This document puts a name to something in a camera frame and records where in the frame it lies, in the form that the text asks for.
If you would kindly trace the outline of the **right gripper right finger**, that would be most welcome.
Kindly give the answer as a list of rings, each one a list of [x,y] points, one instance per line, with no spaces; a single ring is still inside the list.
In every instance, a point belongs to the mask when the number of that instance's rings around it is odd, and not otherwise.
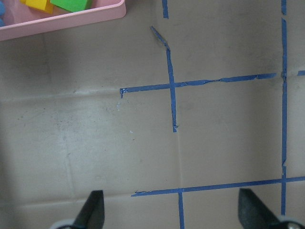
[[[238,219],[244,229],[303,229],[295,220],[279,219],[249,188],[238,195]]]

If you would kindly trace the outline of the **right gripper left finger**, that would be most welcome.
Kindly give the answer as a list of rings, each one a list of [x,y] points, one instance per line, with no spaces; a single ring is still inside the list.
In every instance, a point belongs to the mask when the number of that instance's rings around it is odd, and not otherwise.
[[[102,229],[105,222],[103,190],[90,193],[77,217],[70,222],[64,220],[54,223],[52,229]]]

